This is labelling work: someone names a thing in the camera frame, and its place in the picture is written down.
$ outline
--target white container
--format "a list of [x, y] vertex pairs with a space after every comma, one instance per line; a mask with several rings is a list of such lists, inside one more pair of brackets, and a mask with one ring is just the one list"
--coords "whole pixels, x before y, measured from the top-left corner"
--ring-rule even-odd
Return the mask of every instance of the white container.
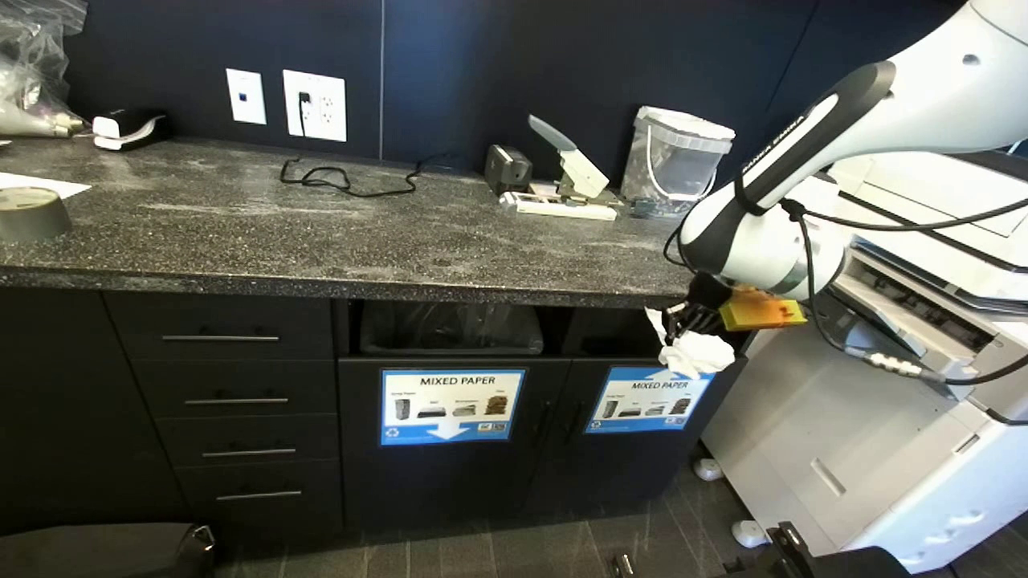
[[621, 194], [637, 204], [637, 216], [699, 202], [712, 191], [734, 138], [734, 128], [701, 114], [642, 107]]

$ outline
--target drawer handle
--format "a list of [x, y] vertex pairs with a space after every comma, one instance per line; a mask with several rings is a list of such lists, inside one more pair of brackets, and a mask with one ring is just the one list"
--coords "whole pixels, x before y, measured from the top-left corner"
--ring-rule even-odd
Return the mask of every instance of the drawer handle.
[[254, 446], [254, 448], [217, 448], [201, 452], [202, 458], [249, 458], [249, 457], [296, 457], [296, 446]]
[[289, 489], [289, 490], [246, 490], [246, 493], [217, 493], [220, 504], [233, 504], [233, 500], [294, 500], [304, 497], [304, 489]]
[[187, 407], [289, 404], [294, 398], [187, 398]]
[[165, 342], [279, 342], [279, 334], [160, 334]]

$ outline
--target cabinet drawer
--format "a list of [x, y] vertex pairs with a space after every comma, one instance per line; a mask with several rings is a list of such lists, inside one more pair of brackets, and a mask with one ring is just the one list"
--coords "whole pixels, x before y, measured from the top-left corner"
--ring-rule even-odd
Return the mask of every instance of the cabinet drawer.
[[111, 295], [133, 358], [332, 358], [332, 304], [237, 295]]
[[180, 469], [198, 521], [233, 540], [334, 540], [339, 463]]
[[339, 458], [334, 418], [160, 419], [176, 466]]
[[138, 361], [158, 418], [334, 413], [332, 361]]

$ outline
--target printed sign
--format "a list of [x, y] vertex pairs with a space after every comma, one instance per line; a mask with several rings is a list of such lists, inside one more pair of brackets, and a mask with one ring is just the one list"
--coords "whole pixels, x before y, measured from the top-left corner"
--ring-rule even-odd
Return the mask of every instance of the printed sign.
[[684, 429], [712, 380], [664, 367], [615, 367], [584, 432]]
[[383, 368], [383, 446], [512, 441], [523, 368]]

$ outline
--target bin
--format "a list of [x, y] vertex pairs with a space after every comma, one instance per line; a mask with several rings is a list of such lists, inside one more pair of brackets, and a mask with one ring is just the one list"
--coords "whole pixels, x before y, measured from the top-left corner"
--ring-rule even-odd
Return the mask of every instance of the bin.
[[678, 108], [642, 107], [621, 194], [637, 216], [682, 213], [712, 191], [737, 132]]
[[341, 358], [349, 522], [364, 536], [513, 515], [535, 471], [535, 307], [370, 301]]

